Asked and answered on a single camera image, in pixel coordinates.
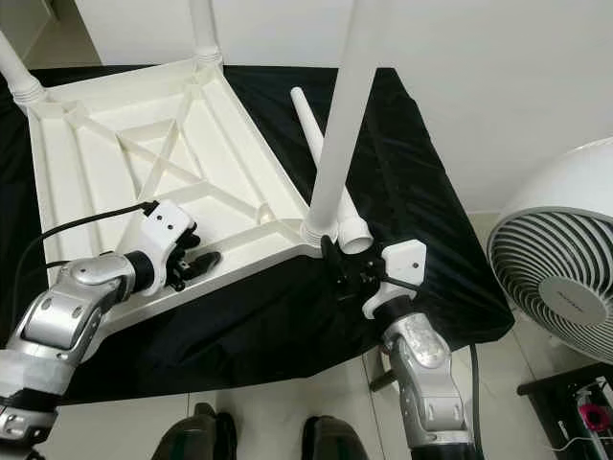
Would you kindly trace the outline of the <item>white plastic table top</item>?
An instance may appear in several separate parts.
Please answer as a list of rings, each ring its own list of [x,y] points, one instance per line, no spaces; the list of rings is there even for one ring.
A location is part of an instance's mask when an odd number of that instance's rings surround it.
[[[116,334],[295,257],[320,258],[303,238],[306,199],[272,152],[220,65],[187,58],[47,89],[26,106],[36,202],[49,262],[134,250],[141,214],[118,209],[167,200],[196,220],[189,262],[220,263],[180,290],[136,294],[108,313]],[[78,228],[69,228],[78,220]]]

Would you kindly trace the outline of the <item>black tablecloth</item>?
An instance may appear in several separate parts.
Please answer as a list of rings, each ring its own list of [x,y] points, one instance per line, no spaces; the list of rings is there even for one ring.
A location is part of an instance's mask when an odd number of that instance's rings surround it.
[[[314,180],[306,140],[289,99],[304,89],[323,117],[331,67],[227,66],[226,79],[301,192]],[[47,288],[35,276],[42,250],[21,251],[42,231],[28,120],[0,82],[1,311],[11,334],[28,303]],[[426,277],[416,299],[454,347],[507,334],[515,318],[482,243],[420,113],[407,76],[377,70],[349,189],[381,242],[426,245]],[[307,378],[363,355],[380,341],[362,301],[340,303],[323,260],[276,264],[196,301],[115,333],[76,371],[67,403],[120,400]]]

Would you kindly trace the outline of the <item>black slanted table leg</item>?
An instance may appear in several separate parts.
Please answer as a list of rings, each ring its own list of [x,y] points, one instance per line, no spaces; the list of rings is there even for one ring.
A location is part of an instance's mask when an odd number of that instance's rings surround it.
[[[395,381],[396,381],[395,372],[385,371],[384,373],[381,373],[380,376],[377,376],[376,378],[369,381],[368,387],[369,387],[369,390],[372,391],[372,393],[377,393],[377,391],[385,389],[385,387],[390,386],[391,384],[394,384]]]

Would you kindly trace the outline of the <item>dark robot right foot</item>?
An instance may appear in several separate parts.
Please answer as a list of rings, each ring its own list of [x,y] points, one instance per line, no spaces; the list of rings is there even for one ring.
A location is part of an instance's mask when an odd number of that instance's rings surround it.
[[[332,416],[304,422],[301,460],[371,460],[353,426]]]

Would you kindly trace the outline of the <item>dark robot foot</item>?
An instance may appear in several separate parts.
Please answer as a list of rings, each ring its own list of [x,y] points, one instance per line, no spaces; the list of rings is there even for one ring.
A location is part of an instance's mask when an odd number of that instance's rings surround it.
[[[150,460],[238,460],[238,430],[231,413],[199,402],[159,439]]]
[[[304,422],[301,460],[371,460],[353,426],[332,416]]]

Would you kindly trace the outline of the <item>dark robot left foot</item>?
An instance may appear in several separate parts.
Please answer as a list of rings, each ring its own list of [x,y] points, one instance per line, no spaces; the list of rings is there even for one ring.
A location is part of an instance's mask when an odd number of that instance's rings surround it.
[[[238,460],[238,430],[231,413],[199,402],[159,439],[150,460]]]

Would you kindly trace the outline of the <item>white round floor fan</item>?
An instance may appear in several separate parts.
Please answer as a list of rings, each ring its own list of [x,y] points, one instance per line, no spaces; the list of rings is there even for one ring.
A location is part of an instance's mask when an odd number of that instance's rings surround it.
[[[499,285],[535,324],[613,365],[613,136],[527,178],[491,228],[486,251]]]

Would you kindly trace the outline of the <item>black floor stand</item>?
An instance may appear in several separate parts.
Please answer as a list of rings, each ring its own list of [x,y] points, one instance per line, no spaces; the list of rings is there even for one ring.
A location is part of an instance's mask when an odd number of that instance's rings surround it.
[[[613,415],[613,387],[607,377],[559,374],[518,385],[516,393],[533,407],[552,460],[613,460],[613,426],[591,432],[578,411],[580,404],[594,403]]]

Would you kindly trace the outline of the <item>pink round reel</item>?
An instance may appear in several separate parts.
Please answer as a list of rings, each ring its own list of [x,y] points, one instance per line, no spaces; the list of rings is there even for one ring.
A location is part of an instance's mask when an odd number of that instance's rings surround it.
[[[613,426],[613,415],[601,404],[580,404],[578,411],[586,428],[591,432],[602,432]]]

